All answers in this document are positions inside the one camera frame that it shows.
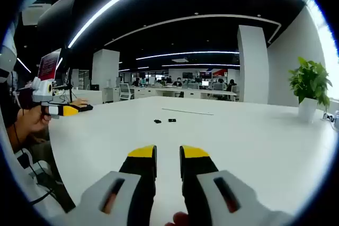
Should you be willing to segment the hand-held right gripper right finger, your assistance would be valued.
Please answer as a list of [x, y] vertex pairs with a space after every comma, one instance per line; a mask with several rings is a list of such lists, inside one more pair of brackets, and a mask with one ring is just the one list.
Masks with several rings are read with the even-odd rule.
[[180, 146], [182, 195], [190, 225], [289, 225], [291, 215], [270, 210], [255, 191], [218, 170], [201, 148]]

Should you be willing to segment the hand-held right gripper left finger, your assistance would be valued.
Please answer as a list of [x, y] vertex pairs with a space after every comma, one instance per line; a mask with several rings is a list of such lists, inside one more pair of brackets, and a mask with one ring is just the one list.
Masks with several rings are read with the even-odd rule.
[[149, 225], [156, 194], [157, 147], [128, 153], [119, 171], [111, 171], [82, 195], [77, 216], [82, 225]]

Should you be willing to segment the person's left hand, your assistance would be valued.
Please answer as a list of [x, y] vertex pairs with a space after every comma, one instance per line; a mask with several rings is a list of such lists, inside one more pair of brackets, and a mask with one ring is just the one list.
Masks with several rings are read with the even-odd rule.
[[15, 124], [17, 137], [19, 140], [24, 140], [29, 134], [46, 128], [50, 120], [49, 112], [40, 105], [24, 110]]

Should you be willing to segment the person's right hand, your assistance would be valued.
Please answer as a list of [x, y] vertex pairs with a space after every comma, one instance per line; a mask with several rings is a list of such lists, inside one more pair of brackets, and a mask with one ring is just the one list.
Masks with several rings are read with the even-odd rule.
[[173, 221], [167, 222], [165, 226], [190, 226], [189, 215], [184, 212], [176, 212]]

